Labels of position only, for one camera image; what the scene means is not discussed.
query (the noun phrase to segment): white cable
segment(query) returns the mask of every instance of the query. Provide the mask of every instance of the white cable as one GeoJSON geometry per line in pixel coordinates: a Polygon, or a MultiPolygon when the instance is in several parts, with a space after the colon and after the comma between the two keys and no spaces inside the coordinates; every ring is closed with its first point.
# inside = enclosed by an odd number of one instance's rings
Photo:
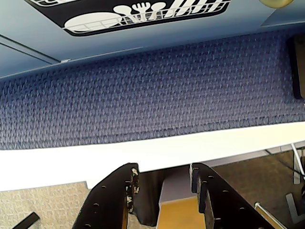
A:
{"type": "Polygon", "coordinates": [[[305,176],[305,173],[304,173],[304,170],[303,170],[303,165],[302,165],[302,162],[301,162],[299,153],[298,153],[298,151],[297,151],[297,149],[296,149],[296,147],[295,147],[295,145],[294,145],[293,143],[291,144],[291,147],[292,147],[292,150],[293,150],[293,152],[294,152],[294,154],[295,154],[297,163],[298,163],[298,165],[299,165],[300,172],[301,172],[301,174],[303,175],[303,179],[305,180],[305,177],[304,177],[304,176],[305,176]]]}

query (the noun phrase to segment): white plate graphic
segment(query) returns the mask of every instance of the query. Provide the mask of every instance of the white plate graphic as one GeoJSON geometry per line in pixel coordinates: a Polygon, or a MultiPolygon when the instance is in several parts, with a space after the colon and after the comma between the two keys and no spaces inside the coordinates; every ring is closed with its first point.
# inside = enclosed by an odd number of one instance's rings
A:
{"type": "Polygon", "coordinates": [[[66,21],[65,28],[74,32],[87,32],[107,29],[119,24],[122,16],[110,12],[87,13],[66,21]]]}

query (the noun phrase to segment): dishwasher label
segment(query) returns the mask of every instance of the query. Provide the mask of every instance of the dishwasher label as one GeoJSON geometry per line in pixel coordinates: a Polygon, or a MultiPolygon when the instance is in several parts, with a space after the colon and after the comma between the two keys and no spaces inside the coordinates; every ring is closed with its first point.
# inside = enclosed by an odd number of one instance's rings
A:
{"type": "Polygon", "coordinates": [[[230,0],[25,0],[73,36],[211,17],[230,0]]]}

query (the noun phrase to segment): blue textured upholstery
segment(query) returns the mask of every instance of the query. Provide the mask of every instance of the blue textured upholstery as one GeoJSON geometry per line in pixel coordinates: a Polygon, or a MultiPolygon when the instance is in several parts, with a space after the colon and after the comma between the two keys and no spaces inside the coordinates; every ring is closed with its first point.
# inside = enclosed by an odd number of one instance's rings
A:
{"type": "Polygon", "coordinates": [[[275,31],[70,63],[0,82],[0,148],[112,143],[305,120],[275,31]]]}

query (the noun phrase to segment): black metal bracket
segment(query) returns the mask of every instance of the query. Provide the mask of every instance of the black metal bracket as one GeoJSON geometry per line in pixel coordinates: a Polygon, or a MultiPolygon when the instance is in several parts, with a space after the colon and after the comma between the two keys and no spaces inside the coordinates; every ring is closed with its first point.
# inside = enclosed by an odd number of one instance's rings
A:
{"type": "Polygon", "coordinates": [[[191,189],[207,229],[274,229],[220,175],[205,164],[190,166],[191,189]]]}
{"type": "Polygon", "coordinates": [[[72,229],[127,229],[133,195],[139,192],[138,164],[113,171],[88,194],[72,229]]]}
{"type": "MultiPolygon", "coordinates": [[[[72,229],[127,229],[133,196],[139,192],[138,164],[126,164],[97,184],[72,229]]],[[[274,229],[237,191],[205,164],[190,166],[191,189],[207,229],[274,229]]]]}

